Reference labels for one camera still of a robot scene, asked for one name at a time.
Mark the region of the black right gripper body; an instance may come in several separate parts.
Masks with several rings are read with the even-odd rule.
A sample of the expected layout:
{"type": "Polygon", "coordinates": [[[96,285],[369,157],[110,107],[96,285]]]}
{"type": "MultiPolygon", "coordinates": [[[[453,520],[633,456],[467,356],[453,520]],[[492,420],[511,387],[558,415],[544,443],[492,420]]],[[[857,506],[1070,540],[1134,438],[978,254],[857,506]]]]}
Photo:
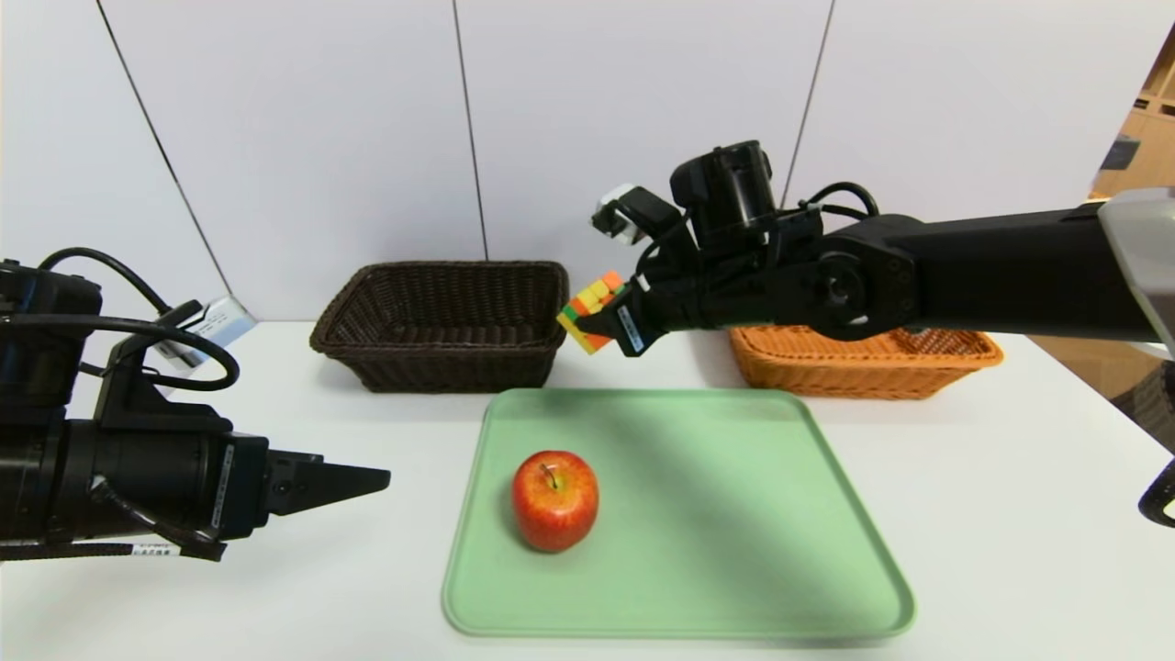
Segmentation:
{"type": "Polygon", "coordinates": [[[709,304],[716,284],[709,277],[647,279],[634,274],[605,306],[605,319],[629,357],[645,353],[667,333],[709,330],[709,304]]]}

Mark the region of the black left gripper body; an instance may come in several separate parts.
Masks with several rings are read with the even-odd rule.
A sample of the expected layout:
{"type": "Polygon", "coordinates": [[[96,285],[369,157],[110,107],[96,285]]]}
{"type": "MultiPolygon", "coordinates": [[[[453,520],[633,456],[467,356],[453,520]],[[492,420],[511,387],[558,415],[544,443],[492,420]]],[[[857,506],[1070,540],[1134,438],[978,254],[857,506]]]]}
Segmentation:
{"type": "Polygon", "coordinates": [[[93,498],[94,475],[181,530],[249,537],[266,519],[267,451],[267,439],[239,434],[224,418],[63,421],[63,537],[147,534],[145,524],[93,498]]]}

